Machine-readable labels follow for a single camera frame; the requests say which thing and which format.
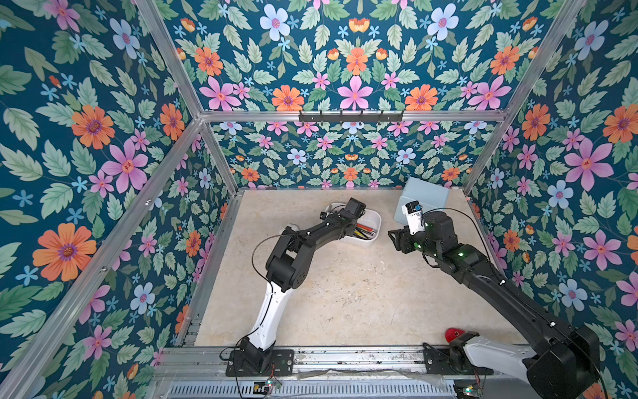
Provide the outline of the red handled hex key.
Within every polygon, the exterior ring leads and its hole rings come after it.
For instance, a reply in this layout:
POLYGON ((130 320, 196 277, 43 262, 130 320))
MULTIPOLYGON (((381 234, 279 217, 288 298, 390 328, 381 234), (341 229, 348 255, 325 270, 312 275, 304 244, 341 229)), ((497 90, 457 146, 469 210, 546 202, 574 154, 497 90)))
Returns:
POLYGON ((363 239, 363 240, 370 240, 374 237, 374 234, 372 232, 369 232, 366 230, 360 230, 360 229, 356 229, 354 232, 354 235, 358 239, 363 239))

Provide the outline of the orange handled hex key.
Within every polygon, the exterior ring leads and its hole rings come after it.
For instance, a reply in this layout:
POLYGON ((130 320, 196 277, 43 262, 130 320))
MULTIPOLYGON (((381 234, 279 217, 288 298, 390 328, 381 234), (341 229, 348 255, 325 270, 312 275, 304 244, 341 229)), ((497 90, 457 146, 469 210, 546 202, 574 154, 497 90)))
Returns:
POLYGON ((361 234, 375 234, 376 230, 363 224, 357 224, 357 231, 361 234))

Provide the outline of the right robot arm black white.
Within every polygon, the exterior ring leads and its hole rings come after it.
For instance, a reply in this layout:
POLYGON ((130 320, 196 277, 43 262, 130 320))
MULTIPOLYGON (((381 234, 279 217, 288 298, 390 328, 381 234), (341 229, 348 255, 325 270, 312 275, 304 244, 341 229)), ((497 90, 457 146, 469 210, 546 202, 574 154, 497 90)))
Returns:
POLYGON ((499 272, 490 258, 460 243, 444 212, 415 212, 389 231, 395 249, 418 252, 428 265, 485 300, 525 338, 526 346, 495 342, 465 332, 450 343, 457 367, 482 367, 526 382, 541 398, 577 398, 601 382, 598 336, 551 314, 499 272))

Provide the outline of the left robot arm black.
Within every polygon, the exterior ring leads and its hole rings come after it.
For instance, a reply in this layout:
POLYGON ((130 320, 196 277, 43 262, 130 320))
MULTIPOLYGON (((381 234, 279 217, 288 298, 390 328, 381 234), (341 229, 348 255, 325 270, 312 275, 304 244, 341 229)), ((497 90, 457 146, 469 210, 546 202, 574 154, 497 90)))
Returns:
POLYGON ((320 222, 307 229, 287 226, 276 236, 277 243, 267 258, 267 291, 251 331, 241 337, 229 355, 235 368, 245 367, 262 374, 272 370, 277 331, 290 297, 305 282, 315 252, 333 241, 352 237, 367 206, 351 198, 320 216, 320 222))

